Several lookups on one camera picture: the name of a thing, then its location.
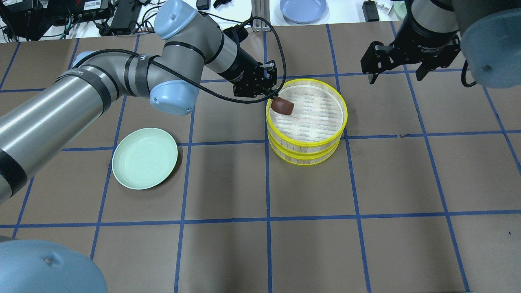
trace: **brown object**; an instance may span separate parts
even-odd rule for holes
[[[290,101],[284,100],[281,97],[276,96],[273,98],[273,102],[270,105],[271,109],[279,114],[291,115],[295,104]]]

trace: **blue cap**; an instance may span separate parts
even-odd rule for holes
[[[74,62],[72,63],[73,66],[76,66],[76,63],[78,63],[78,61],[80,61],[81,59],[87,57],[87,55],[89,54],[92,54],[94,53],[95,51],[85,51],[85,52],[81,52],[80,54],[78,54],[76,56],[76,59],[74,60]]]
[[[472,77],[491,88],[521,84],[521,8],[483,17],[464,33],[461,50]]]
[[[194,111],[199,89],[184,80],[169,80],[150,91],[150,103],[159,111],[187,115]]]
[[[168,0],[157,13],[154,31],[166,40],[172,38],[195,17],[197,10],[182,0]]]
[[[2,293],[106,293],[100,269],[88,257],[56,243],[0,243]]]

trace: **stacked basket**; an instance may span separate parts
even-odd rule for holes
[[[288,81],[279,96],[295,104],[290,116],[266,106],[268,140],[275,153],[294,165],[315,165],[337,149],[348,122],[345,101],[330,85],[314,79]]]

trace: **power adapter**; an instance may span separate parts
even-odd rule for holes
[[[362,11],[364,12],[364,17],[365,17],[366,22],[380,20],[380,17],[378,16],[378,9],[376,7],[375,2],[364,1],[362,3]]]

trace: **blue plate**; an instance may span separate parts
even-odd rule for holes
[[[326,0],[280,0],[280,11],[284,18],[300,24],[319,20],[326,8]]]

